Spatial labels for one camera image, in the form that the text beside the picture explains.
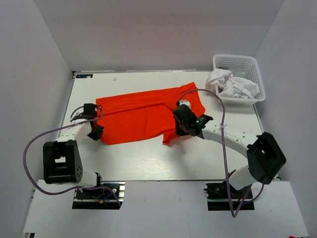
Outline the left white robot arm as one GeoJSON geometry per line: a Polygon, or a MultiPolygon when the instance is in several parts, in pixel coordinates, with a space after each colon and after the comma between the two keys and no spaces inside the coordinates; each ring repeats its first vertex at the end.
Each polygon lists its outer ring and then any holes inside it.
{"type": "Polygon", "coordinates": [[[87,187],[94,198],[104,194],[105,186],[97,172],[83,168],[79,146],[86,137],[101,139],[104,127],[97,123],[103,116],[102,106],[84,104],[82,112],[75,110],[70,116],[71,125],[56,140],[43,145],[44,180],[47,184],[73,184],[87,187]]]}

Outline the white t shirt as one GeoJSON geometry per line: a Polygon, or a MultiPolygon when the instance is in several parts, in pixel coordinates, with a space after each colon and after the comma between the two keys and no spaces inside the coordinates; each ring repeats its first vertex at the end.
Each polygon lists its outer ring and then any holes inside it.
{"type": "Polygon", "coordinates": [[[255,99],[259,94],[259,86],[242,77],[233,76],[230,70],[214,69],[206,80],[205,88],[215,91],[218,87],[218,96],[226,98],[255,99]]]}

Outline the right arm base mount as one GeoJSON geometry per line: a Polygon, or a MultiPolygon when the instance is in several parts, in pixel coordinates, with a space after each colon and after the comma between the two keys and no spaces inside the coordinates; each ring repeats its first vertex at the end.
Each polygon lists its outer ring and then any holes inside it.
{"type": "MultiPolygon", "coordinates": [[[[204,191],[207,195],[207,205],[209,211],[230,211],[227,188],[225,182],[212,182],[207,183],[204,191]]],[[[255,206],[253,202],[253,194],[251,191],[247,193],[248,187],[244,187],[241,190],[235,190],[230,187],[230,193],[232,198],[232,207],[236,211],[240,202],[245,194],[247,197],[240,208],[240,211],[254,210],[255,206]]]]}

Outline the orange t shirt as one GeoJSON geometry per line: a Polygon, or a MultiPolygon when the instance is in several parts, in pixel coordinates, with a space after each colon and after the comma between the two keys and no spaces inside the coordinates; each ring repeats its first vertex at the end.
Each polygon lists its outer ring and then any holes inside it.
{"type": "Polygon", "coordinates": [[[189,101],[195,115],[205,113],[194,82],[176,88],[152,90],[97,98],[104,128],[101,141],[106,145],[135,142],[163,136],[163,144],[177,138],[172,111],[179,99],[189,101]]]}

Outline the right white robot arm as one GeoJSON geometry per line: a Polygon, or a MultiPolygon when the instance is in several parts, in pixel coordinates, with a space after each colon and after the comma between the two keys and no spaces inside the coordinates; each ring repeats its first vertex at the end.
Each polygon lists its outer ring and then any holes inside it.
{"type": "Polygon", "coordinates": [[[243,188],[256,182],[270,184],[286,164],[286,157],[273,135],[268,132],[252,135],[237,131],[221,125],[210,116],[197,117],[185,104],[178,106],[172,113],[177,135],[191,135],[214,141],[247,158],[248,164],[235,170],[223,186],[228,197],[236,197],[243,188]]]}

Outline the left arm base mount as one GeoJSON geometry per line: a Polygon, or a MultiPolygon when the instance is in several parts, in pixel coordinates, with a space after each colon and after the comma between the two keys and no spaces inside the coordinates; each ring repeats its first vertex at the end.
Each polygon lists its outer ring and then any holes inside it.
{"type": "Polygon", "coordinates": [[[124,181],[103,181],[101,186],[106,186],[107,189],[98,190],[75,190],[72,209],[84,210],[119,210],[120,205],[114,197],[117,196],[120,204],[123,203],[125,193],[124,181]]]}

